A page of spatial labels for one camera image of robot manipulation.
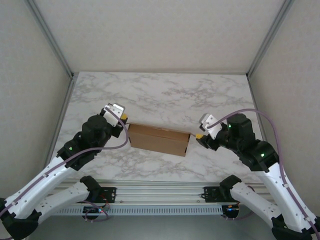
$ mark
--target white wall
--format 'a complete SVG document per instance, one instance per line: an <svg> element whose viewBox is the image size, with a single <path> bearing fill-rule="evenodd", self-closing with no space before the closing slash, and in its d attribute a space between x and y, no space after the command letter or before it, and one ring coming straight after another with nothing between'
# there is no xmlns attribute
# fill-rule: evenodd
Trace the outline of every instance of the white wall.
<svg viewBox="0 0 320 240"><path fill-rule="evenodd" d="M0 5L0 198L6 198L44 167L69 80L24 1Z"/></svg>
<svg viewBox="0 0 320 240"><path fill-rule="evenodd" d="M246 73L283 0L36 0L74 72Z"/></svg>
<svg viewBox="0 0 320 240"><path fill-rule="evenodd" d="M320 215L320 1L295 1L251 85L274 119L284 167L306 204ZM269 124L267 139L274 144Z"/></svg>

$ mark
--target white marble countertop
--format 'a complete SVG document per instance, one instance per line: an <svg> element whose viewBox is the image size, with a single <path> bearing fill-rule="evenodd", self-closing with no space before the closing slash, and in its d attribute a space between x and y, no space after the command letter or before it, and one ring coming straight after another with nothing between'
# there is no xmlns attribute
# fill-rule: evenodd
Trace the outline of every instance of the white marble countertop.
<svg viewBox="0 0 320 240"><path fill-rule="evenodd" d="M254 107L245 75L80 72L55 152L107 103L125 106L129 123L194 134L201 133L198 120L204 113L220 119L235 110ZM261 139L257 116L245 114ZM106 146L119 145L124 134L122 131ZM260 183L234 153L222 147L217 152L205 149L191 137L185 157L131 148L128 143L119 150L102 151L74 178L91 175L97 180L218 183L231 174L246 183Z"/></svg>

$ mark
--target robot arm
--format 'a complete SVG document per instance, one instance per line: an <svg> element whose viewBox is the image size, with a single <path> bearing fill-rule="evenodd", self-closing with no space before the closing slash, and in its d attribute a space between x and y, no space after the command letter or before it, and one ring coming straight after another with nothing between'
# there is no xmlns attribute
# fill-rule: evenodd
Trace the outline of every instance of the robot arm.
<svg viewBox="0 0 320 240"><path fill-rule="evenodd" d="M197 134L197 141L214 151L219 147L233 151L240 161L261 179L277 206L259 197L235 176L230 176L220 183L222 191L228 192L226 194L244 203L264 219L272 227L276 239L312 239L310 234L314 231L310 222L319 231L320 219L304 204L286 173L286 184L284 183L280 173L279 157L274 148L268 142L256 139L252 123L244 114L235 114L227 118L227 124L211 127L216 122L217 119L212 115L205 114L200 120L200 129L207 131L208 135ZM298 208L287 190L288 187L307 213L308 219Z"/></svg>
<svg viewBox="0 0 320 240"><path fill-rule="evenodd" d="M46 197L57 185L72 176L101 152L107 141L119 137L128 118L125 108L108 104L91 116L72 140L66 142L51 163L26 186L6 199L0 198L0 218L15 240L30 235L46 218L72 203L97 197L99 184L90 176L74 186Z"/></svg>

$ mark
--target black bracket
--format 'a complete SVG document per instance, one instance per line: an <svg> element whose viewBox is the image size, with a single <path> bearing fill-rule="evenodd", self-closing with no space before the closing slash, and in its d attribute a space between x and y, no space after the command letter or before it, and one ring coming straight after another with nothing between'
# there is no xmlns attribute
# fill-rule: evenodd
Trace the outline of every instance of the black bracket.
<svg viewBox="0 0 320 240"><path fill-rule="evenodd" d="M219 186L205 186L203 190L204 193L201 194L201 198L206 203L237 203L232 197L224 197Z"/></svg>
<svg viewBox="0 0 320 240"><path fill-rule="evenodd" d="M103 196L104 199L100 197L97 199L96 203L105 203L106 201L110 204L114 204L117 195L116 187L101 187L100 196Z"/></svg>

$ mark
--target black joint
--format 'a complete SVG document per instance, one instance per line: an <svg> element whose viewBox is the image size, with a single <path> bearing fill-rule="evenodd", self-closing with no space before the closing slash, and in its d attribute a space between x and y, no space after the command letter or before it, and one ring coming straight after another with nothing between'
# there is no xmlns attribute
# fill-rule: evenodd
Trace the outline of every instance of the black joint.
<svg viewBox="0 0 320 240"><path fill-rule="evenodd" d="M241 162L252 172L269 172L269 168L279 162L278 154L270 143L256 140L252 147L238 154Z"/></svg>
<svg viewBox="0 0 320 240"><path fill-rule="evenodd" d="M272 221L272 233L277 240L290 239L290 240L312 240L312 234L315 231L310 227L309 229L302 229L301 232L293 231L289 229L285 223L284 217L280 214L278 217L271 218ZM319 217L315 219L315 227L317 231L320 230Z"/></svg>
<svg viewBox="0 0 320 240"><path fill-rule="evenodd" d="M217 151L217 149L219 148L218 141L212 139L210 135L204 135L201 138L196 138L196 141L206 149L212 149L214 151Z"/></svg>
<svg viewBox="0 0 320 240"><path fill-rule="evenodd" d="M235 219L239 215L239 205L222 205L222 212L222 216L229 219Z"/></svg>
<svg viewBox="0 0 320 240"><path fill-rule="evenodd" d="M2 212L2 210L6 208L6 203L7 203L6 199L0 198L0 212ZM0 219L3 221L8 215L10 215L10 213L6 211L2 214Z"/></svg>
<svg viewBox="0 0 320 240"><path fill-rule="evenodd" d="M104 116L106 113L106 110L104 108L101 109L101 112L99 113L100 116Z"/></svg>
<svg viewBox="0 0 320 240"><path fill-rule="evenodd" d="M33 212L25 219L15 218L8 211L6 215L1 216L2 224L14 240L22 240L32 234L38 227L41 212Z"/></svg>
<svg viewBox="0 0 320 240"><path fill-rule="evenodd" d="M78 132L72 140L66 142L57 152L57 156L63 160L90 148L104 147L112 136L113 126L103 117L104 110L100 114L93 115L82 125L82 131ZM92 161L101 150L85 152L65 164L66 168L76 171L88 162Z"/></svg>
<svg viewBox="0 0 320 240"><path fill-rule="evenodd" d="M199 128L200 128L203 132L206 131L206 130L202 127L202 124L199 126Z"/></svg>
<svg viewBox="0 0 320 240"><path fill-rule="evenodd" d="M120 121L123 122L124 125L126 125L128 118L121 119ZM112 129L112 136L118 138L123 129L124 127L120 124L120 122L118 122L118 124Z"/></svg>
<svg viewBox="0 0 320 240"><path fill-rule="evenodd" d="M225 199L232 198L230 190L234 188L234 185L237 183L241 183L241 179L236 177L235 175L228 176L222 182L220 182L220 193Z"/></svg>
<svg viewBox="0 0 320 240"><path fill-rule="evenodd" d="M92 176L82 177L80 179L80 183L83 183L87 187L87 190L90 192L87 200L95 201L101 191L101 186L99 185L99 183Z"/></svg>

